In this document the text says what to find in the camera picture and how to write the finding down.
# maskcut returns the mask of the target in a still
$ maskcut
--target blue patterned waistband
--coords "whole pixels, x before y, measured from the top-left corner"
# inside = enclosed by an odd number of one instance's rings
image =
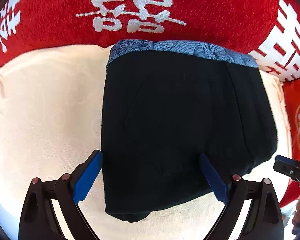
[[[112,61],[124,54],[145,50],[177,52],[205,59],[226,61],[247,67],[258,67],[256,61],[249,55],[207,42],[122,40],[112,47],[107,68]]]

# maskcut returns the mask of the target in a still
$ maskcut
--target white bedding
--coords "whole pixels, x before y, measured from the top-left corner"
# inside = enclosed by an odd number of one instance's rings
[[[109,51],[96,45],[41,49],[0,69],[0,203],[16,220],[32,178],[57,179],[100,148]],[[278,130],[278,150],[244,178],[270,178],[280,201],[289,178],[272,166],[277,154],[291,157],[290,126],[281,83],[273,75],[261,72],[261,76]],[[101,240],[202,240],[223,208],[210,193],[151,212],[140,222],[123,222],[104,212],[102,173],[79,206]],[[59,209],[56,214],[62,216]],[[239,221],[231,239],[238,237],[244,218]],[[65,222],[60,224],[67,239],[72,239]],[[15,231],[10,233],[13,240],[17,240]]]

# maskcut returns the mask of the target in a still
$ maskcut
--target black folded garment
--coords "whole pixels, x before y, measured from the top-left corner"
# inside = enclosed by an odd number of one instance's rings
[[[109,64],[101,150],[106,213],[136,222],[211,191],[199,154],[244,175],[277,132],[257,68],[164,51]]]

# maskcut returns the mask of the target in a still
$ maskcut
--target red blanket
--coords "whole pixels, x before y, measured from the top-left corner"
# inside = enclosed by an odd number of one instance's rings
[[[9,0],[0,66],[33,49],[121,39],[207,41],[250,53],[281,80],[300,77],[295,0]]]

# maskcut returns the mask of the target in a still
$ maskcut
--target metal screw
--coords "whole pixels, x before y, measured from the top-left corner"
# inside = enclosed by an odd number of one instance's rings
[[[70,174],[69,173],[65,173],[61,176],[62,180],[68,180],[70,178]]]
[[[271,184],[271,180],[269,180],[268,178],[265,178],[265,179],[264,179],[264,182],[265,182],[267,185],[270,185],[270,184]]]
[[[235,181],[239,181],[241,179],[241,177],[238,174],[234,174],[234,175],[232,175],[232,179]]]
[[[31,183],[32,183],[32,184],[37,184],[38,181],[39,181],[39,178],[34,178],[34,179],[32,179]]]

